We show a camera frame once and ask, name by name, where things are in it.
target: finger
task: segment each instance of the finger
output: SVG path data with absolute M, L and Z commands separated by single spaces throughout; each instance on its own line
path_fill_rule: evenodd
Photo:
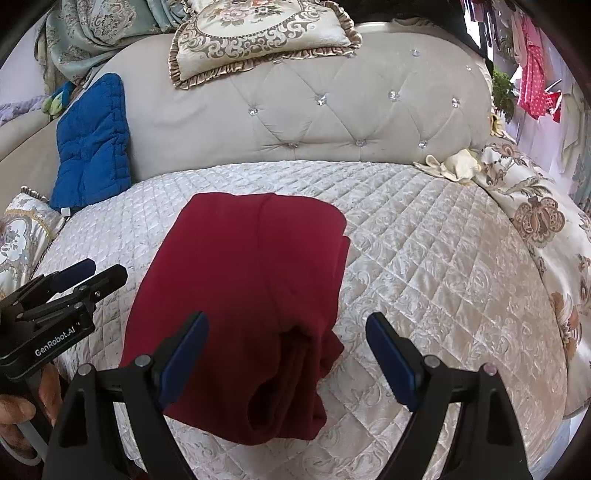
M 0 435 L 20 455 L 30 456 L 33 448 L 16 425 L 0 425 Z
M 39 399 L 43 403 L 47 417 L 52 424 L 55 424 L 61 408 L 61 388 L 60 375 L 53 364 L 43 367 L 43 375 L 39 385 Z
M 20 397 L 0 395 L 0 424 L 22 423 L 34 416 L 35 407 L 31 402 Z

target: patterned curtain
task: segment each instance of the patterned curtain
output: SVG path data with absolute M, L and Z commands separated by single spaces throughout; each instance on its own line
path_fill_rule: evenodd
M 42 25 L 35 56 L 46 93 L 88 81 L 119 50 L 183 22 L 180 0 L 59 0 Z

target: floral bedding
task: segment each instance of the floral bedding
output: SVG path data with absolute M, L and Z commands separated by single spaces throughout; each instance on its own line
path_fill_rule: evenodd
M 565 415 L 591 397 L 591 219 L 516 146 L 494 138 L 474 181 L 510 218 L 556 313 L 568 366 Z

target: white quilted bedspread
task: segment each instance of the white quilted bedspread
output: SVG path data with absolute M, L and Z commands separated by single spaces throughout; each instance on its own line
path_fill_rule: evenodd
M 347 217 L 352 241 L 335 331 L 345 351 L 319 384 L 328 422 L 312 442 L 236 445 L 169 421 L 200 480 L 375 479 L 409 412 L 398 405 L 365 342 L 380 310 L 422 353 L 447 365 L 499 368 L 522 428 L 530 465 L 551 443 L 563 412 L 566 367 L 558 327 L 530 255 L 496 203 L 476 186 L 396 164 L 280 161 L 166 174 L 87 207 L 67 223 L 38 273 L 83 258 L 98 271 L 128 269 L 127 285 L 99 303 L 96 332 L 64 353 L 72 377 L 86 362 L 118 365 L 142 277 L 179 211 L 198 192 L 313 196 Z M 125 413 L 128 454 L 141 464 Z M 426 478 L 440 472 L 457 418 L 451 406 Z

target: folded red garment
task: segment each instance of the folded red garment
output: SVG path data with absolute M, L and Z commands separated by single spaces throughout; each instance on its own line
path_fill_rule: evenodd
M 345 217 L 307 197 L 195 195 L 135 298 L 121 365 L 203 311 L 206 347 L 166 415 L 226 440 L 311 440 L 316 385 L 343 351 L 332 332 L 349 239 Z

